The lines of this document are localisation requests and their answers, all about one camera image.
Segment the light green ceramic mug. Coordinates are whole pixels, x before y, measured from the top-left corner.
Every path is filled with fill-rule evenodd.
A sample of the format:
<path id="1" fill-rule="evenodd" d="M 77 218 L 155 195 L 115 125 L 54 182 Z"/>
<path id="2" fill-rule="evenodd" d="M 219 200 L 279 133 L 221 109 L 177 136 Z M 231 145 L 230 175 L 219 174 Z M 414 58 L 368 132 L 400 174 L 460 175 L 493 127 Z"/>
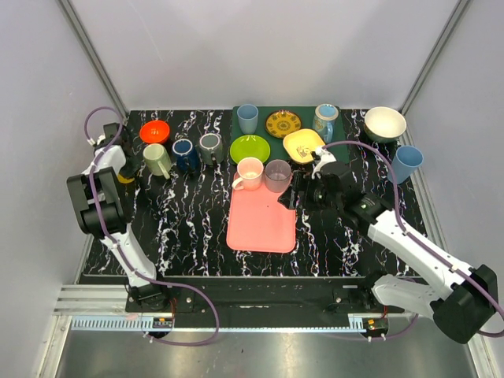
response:
<path id="1" fill-rule="evenodd" d="M 170 179 L 172 162 L 164 146 L 158 143 L 149 144 L 143 149 L 143 160 L 154 176 Z"/>

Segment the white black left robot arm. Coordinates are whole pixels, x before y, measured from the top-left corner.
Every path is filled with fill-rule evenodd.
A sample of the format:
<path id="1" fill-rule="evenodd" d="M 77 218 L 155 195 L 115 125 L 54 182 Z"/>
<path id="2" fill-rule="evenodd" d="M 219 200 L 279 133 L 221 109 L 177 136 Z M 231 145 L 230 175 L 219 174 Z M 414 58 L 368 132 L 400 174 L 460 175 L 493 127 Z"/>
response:
<path id="1" fill-rule="evenodd" d="M 169 289 L 156 283 L 158 271 L 132 231 L 125 189 L 118 180 L 120 171 L 132 166 L 131 158 L 117 134 L 120 125 L 107 124 L 103 130 L 90 165 L 66 181 L 72 207 L 83 233 L 106 246 L 126 272 L 128 301 L 139 311 L 160 312 L 169 307 Z"/>

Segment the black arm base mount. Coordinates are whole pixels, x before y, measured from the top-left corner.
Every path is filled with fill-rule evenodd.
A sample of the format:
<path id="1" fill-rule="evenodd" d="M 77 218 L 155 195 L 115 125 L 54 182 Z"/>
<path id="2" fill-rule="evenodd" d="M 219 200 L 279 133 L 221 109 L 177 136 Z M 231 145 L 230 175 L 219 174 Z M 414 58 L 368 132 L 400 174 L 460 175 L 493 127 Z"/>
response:
<path id="1" fill-rule="evenodd" d="M 198 288 L 221 316 L 226 309 L 273 309 L 281 306 L 315 308 L 335 313 L 401 313 L 372 297 L 362 277 L 174 277 L 177 283 Z"/>

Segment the dark blue ceramic mug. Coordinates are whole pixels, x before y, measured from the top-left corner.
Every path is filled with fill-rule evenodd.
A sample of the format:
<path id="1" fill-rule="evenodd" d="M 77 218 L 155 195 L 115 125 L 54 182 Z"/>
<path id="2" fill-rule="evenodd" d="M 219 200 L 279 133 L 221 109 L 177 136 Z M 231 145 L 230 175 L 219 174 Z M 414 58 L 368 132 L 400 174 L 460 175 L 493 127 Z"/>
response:
<path id="1" fill-rule="evenodd" d="M 198 153 L 189 139 L 178 139 L 172 145 L 172 152 L 176 158 L 176 167 L 181 172 L 194 173 L 199 168 Z"/>

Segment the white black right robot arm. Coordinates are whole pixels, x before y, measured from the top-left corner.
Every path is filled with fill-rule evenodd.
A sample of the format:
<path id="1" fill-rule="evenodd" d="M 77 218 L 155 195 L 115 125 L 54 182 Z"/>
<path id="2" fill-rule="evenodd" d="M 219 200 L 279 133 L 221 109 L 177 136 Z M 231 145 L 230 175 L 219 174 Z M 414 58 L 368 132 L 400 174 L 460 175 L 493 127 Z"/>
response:
<path id="1" fill-rule="evenodd" d="M 450 256 L 398 217 L 382 198 L 361 192 L 350 182 L 347 165 L 320 163 L 312 173 L 295 171 L 278 201 L 288 209 L 330 209 L 348 225 L 379 243 L 420 275 L 423 283 L 373 273 L 358 296 L 367 312 L 393 306 L 434 321 L 456 343 L 466 344 L 495 314 L 495 272 Z"/>

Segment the grey ceramic mug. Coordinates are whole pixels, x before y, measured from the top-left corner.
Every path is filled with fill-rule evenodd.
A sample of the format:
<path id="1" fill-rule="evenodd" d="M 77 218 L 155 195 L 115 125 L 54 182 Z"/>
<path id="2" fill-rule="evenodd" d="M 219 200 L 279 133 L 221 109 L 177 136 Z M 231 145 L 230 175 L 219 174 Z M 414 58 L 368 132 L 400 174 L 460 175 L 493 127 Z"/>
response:
<path id="1" fill-rule="evenodd" d="M 204 134 L 200 138 L 198 145 L 200 157 L 205 164 L 216 167 L 224 160 L 223 143 L 218 134 Z"/>

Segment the yellow glass mug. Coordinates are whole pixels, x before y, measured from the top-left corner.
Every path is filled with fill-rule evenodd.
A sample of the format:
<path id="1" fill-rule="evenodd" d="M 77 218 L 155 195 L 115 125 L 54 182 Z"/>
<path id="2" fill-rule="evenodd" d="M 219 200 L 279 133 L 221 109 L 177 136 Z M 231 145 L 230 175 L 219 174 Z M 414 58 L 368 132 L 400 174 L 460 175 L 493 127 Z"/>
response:
<path id="1" fill-rule="evenodd" d="M 121 174 L 118 174 L 117 175 L 117 179 L 122 184 L 130 184 L 130 183 L 134 183 L 135 182 L 135 177 L 134 176 L 132 176 L 132 177 L 125 177 L 125 176 L 122 176 Z"/>

